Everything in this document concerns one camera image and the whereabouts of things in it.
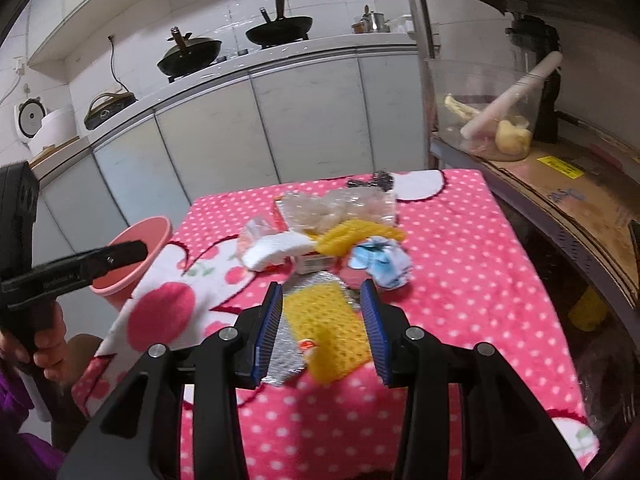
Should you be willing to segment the purple sleeve forearm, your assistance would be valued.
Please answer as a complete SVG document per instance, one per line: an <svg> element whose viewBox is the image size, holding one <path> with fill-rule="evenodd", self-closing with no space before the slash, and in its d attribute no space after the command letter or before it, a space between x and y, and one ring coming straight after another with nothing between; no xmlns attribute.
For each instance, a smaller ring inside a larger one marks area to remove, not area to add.
<svg viewBox="0 0 640 480"><path fill-rule="evenodd" d="M1 478L55 479L64 454L22 427L34 408L22 378L1 361Z"/></svg>

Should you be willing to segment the person's left hand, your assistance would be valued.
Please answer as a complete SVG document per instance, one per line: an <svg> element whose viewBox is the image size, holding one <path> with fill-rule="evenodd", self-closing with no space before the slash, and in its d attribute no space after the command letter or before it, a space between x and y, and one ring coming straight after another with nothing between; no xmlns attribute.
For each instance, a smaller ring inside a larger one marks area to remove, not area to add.
<svg viewBox="0 0 640 480"><path fill-rule="evenodd" d="M22 344L7 330L1 330L1 357L13 363L35 364L43 370L45 378L51 382L66 382L70 374L68 362L68 344L63 311L56 302L53 310L52 325L46 330L35 333L37 351L30 356Z"/></svg>

